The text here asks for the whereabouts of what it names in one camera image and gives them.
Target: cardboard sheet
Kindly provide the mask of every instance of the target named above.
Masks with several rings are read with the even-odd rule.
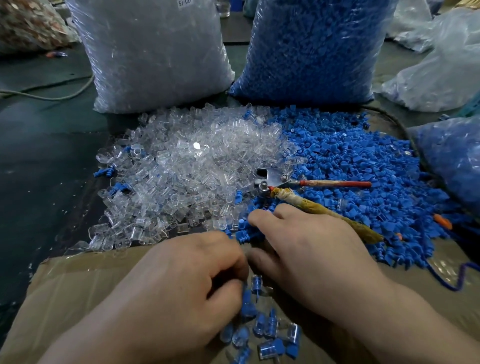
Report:
[[[458,264],[467,257],[453,241],[436,242],[431,263],[444,277],[456,279]],[[135,247],[124,252],[86,253],[44,261],[33,276],[23,303],[0,351],[0,364],[34,364],[48,346],[99,304],[148,251]],[[480,274],[468,271],[463,291],[442,287],[426,270],[405,272],[381,265],[391,279],[420,293],[443,316],[480,340]],[[371,354],[347,332],[301,308],[277,293],[279,315],[302,325],[304,337],[297,363],[375,363]],[[222,344],[214,340],[205,349],[169,363],[227,363]],[[253,355],[251,363],[257,363]],[[284,357],[282,363],[293,363]]]

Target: orange plastic piece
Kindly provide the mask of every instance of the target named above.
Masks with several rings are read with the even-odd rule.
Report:
[[[442,215],[433,214],[433,220],[438,223],[440,226],[443,226],[445,229],[453,229],[452,223],[449,219],[444,218]]]

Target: blue string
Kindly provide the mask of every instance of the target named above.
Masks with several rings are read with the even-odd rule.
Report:
[[[475,264],[475,263],[472,263],[472,262],[467,262],[467,263],[463,263],[461,266],[460,266],[460,269],[458,271],[458,279],[456,281],[456,284],[455,286],[452,286],[450,283],[446,282],[436,271],[435,269],[430,265],[428,264],[428,270],[430,271],[430,273],[432,273],[432,275],[435,277],[435,279],[437,281],[440,282],[440,284],[442,286],[444,286],[445,288],[453,291],[453,292],[458,292],[460,290],[462,290],[463,288],[463,283],[465,281],[465,271],[467,270],[467,267],[469,268],[472,268],[474,270],[476,270],[477,272],[480,272],[480,266]]]

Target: white label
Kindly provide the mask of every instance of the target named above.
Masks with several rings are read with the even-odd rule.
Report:
[[[187,6],[193,5],[193,0],[177,0],[177,5],[179,6],[179,9],[183,9]]]

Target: hand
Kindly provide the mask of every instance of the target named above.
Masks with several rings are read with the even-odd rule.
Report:
[[[164,241],[40,362],[151,363],[203,347],[239,312],[248,270],[239,244],[220,231]],[[222,271],[234,278],[212,292]]]
[[[279,204],[273,213],[254,210],[248,220],[276,251],[254,248],[249,260],[305,307],[338,324],[352,305],[392,286],[355,231],[339,218]]]

